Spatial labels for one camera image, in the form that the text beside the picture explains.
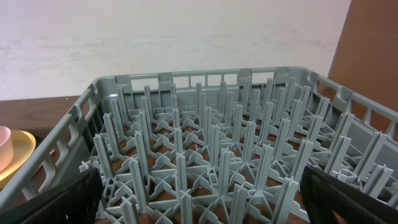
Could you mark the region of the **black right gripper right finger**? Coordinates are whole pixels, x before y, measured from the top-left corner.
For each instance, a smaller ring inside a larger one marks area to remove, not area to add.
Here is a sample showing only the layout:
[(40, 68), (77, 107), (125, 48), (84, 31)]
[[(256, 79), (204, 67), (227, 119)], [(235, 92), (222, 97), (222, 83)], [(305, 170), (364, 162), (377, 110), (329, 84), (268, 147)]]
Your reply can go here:
[(310, 223), (397, 223), (397, 210), (329, 174), (306, 166), (300, 181)]

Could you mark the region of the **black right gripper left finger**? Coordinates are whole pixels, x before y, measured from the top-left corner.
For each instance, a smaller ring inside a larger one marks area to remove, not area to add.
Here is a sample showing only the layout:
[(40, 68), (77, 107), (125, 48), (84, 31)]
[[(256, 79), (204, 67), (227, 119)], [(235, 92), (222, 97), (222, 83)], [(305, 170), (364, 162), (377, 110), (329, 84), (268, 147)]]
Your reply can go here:
[(1, 213), (1, 224), (94, 223), (102, 198), (98, 169), (90, 167), (22, 205)]

